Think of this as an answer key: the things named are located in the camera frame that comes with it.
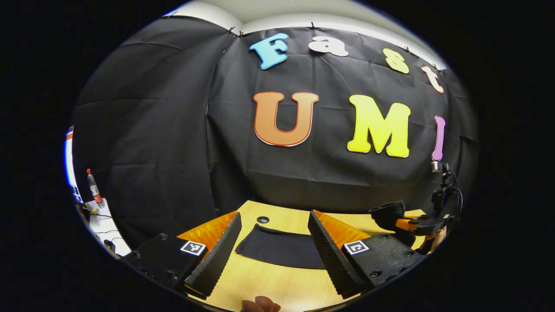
orange letter u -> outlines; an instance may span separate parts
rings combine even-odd
[[[276,127],[278,104],[284,98],[279,92],[260,92],[253,97],[256,102],[254,131],[264,143],[295,146],[301,144],[310,134],[312,105],[318,101],[318,95],[308,92],[293,93],[291,98],[297,102],[297,124],[291,131],[281,131]]]

plastic bottle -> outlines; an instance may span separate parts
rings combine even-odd
[[[90,173],[90,169],[87,169],[87,180],[89,181],[90,192],[93,194],[94,201],[97,202],[98,208],[104,208],[105,203],[98,192],[97,183],[94,181],[93,175]]]

white table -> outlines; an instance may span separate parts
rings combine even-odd
[[[98,214],[111,217],[112,214],[110,213],[110,208],[108,207],[108,201],[106,200],[106,198],[102,198],[102,200],[104,201],[105,206],[104,208],[98,209]],[[88,202],[87,204],[89,204],[93,209],[98,208],[98,205],[94,200]],[[120,234],[118,228],[115,226],[114,220],[112,218],[103,217],[100,215],[91,215],[89,227],[93,233],[98,235],[102,246],[104,246],[104,240],[107,239],[111,240],[112,243],[115,245],[116,254],[120,256],[125,256],[131,252],[131,249],[129,248],[129,246],[127,246],[127,243],[125,243],[125,240],[121,238],[122,235]]]

wooden table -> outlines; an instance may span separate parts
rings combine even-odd
[[[305,210],[288,209],[247,201],[238,211],[241,214],[242,229],[234,245],[234,250],[251,232],[256,219],[265,216],[270,219],[263,227],[285,232],[308,234],[309,213]],[[424,214],[421,210],[407,212],[407,216]],[[393,233],[381,229],[370,214],[328,214],[370,235]],[[417,236],[413,249],[424,240]],[[231,252],[228,263],[211,296],[206,300],[195,300],[212,306],[231,310],[241,310],[241,300],[254,301],[255,296],[267,296],[281,305],[282,312],[299,312],[349,301],[338,295],[326,270],[300,269],[269,264]]]

white wall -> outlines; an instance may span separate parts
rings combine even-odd
[[[229,11],[213,4],[199,1],[187,3],[184,6],[169,12],[166,16],[173,14],[201,18],[220,25],[225,29],[235,27],[231,31],[235,34],[239,34],[239,31],[243,31],[247,34],[264,29],[280,27],[310,27],[311,22],[314,22],[315,27],[356,32],[391,42],[392,44],[395,44],[403,49],[408,47],[413,54],[421,57],[431,64],[437,65],[439,69],[447,68],[445,62],[424,42],[409,34],[408,31],[404,30],[393,21],[387,24],[386,18],[379,15],[377,12],[368,9],[368,13],[373,14],[373,16],[371,16],[372,20],[376,20],[376,23],[379,23],[382,26],[388,25],[387,27],[389,29],[378,26],[375,23],[361,21],[359,19],[319,13],[282,14],[243,23]]]

